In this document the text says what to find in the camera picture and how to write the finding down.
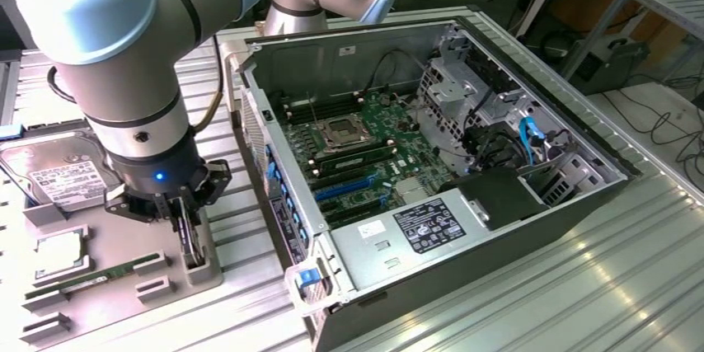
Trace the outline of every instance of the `warning label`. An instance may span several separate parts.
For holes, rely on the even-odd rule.
[[[30,172],[29,177],[60,207],[101,196],[105,188],[92,161]]]
[[[465,234],[442,199],[434,199],[393,215],[416,253],[425,253]]]

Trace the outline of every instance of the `white sticker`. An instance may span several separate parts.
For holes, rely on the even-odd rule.
[[[362,224],[360,227],[361,238],[369,238],[376,234],[381,234],[386,228],[380,220],[374,220],[370,223]]]
[[[345,55],[354,55],[356,53],[356,45],[350,45],[349,47],[341,47],[340,48],[340,56]]]
[[[101,196],[105,188],[92,161],[29,172],[29,177],[58,206],[77,204]]]

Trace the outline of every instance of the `metal table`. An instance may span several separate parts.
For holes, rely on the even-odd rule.
[[[598,23],[593,27],[584,44],[578,50],[569,55],[568,61],[562,68],[561,75],[569,79],[580,67],[581,61],[594,45],[596,40],[604,35],[608,25],[618,14],[625,2],[628,0],[613,0],[609,5]],[[680,26],[693,37],[704,40],[704,0],[633,0],[638,2],[649,11],[656,12],[660,16],[668,19],[669,22]],[[621,30],[621,33],[629,35],[640,19],[644,17],[644,12],[640,18],[634,18]]]
[[[562,239],[433,303],[409,312],[338,350],[672,350],[704,347],[704,202],[701,193],[645,153],[581,94],[478,12],[464,8],[398,13],[389,21],[466,16],[552,90],[572,111],[636,164],[644,176]],[[334,20],[332,27],[350,25]],[[224,31],[220,40],[253,36]],[[13,114],[46,117],[46,59],[25,53],[20,85],[8,98]],[[216,86],[212,49],[205,44],[177,64],[194,120]],[[41,101],[26,100],[28,96]],[[208,209],[224,283],[162,308],[81,336],[50,350],[309,350],[304,323],[281,283],[261,215],[242,172],[222,112],[198,140],[206,157],[225,156],[234,170],[229,193]],[[0,191],[0,250],[21,222],[17,193]],[[0,256],[6,266],[10,254]],[[9,287],[10,277],[0,284]],[[22,350],[16,334],[0,335],[0,350]]]

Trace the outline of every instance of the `green circuit board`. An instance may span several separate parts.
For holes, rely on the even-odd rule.
[[[313,195],[326,189],[345,186],[349,181],[316,188],[320,182],[325,184],[325,181],[333,181],[337,177],[345,179],[348,173],[353,173],[352,181],[358,181],[365,177],[373,178],[366,188],[318,200],[317,204],[325,220],[333,228],[404,206],[406,199],[393,188],[400,181],[414,177],[426,194],[433,195],[440,186],[452,180],[450,171],[440,158],[433,155],[432,146],[422,134],[418,130],[409,128],[417,117],[416,112],[421,110],[408,106],[402,107],[396,101],[384,101],[385,103],[381,104],[380,99],[381,94],[369,93],[360,112],[317,120],[317,122],[285,126],[285,136]],[[341,129],[354,129],[353,138],[361,143],[349,143],[349,135],[336,131],[337,124]],[[369,147],[369,149],[364,150],[362,154],[325,161],[325,156],[329,155],[325,149],[330,150],[325,140],[332,134],[336,134],[332,138],[342,146],[332,150],[346,153],[353,148],[364,150],[364,147]],[[389,147],[374,148],[372,146],[388,139],[394,142],[393,152]],[[325,174],[316,176],[312,173],[309,164],[312,158],[316,159],[320,171],[334,172],[330,176]],[[361,160],[373,161],[373,163],[368,165],[354,163]]]

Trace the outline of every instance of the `blue pcie slot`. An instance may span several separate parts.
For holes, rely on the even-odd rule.
[[[366,176],[360,181],[352,181],[344,185],[333,187],[325,191],[316,193],[316,201],[322,201],[324,199],[337,197],[338,195],[348,194],[352,191],[366,189],[374,183],[376,175]]]

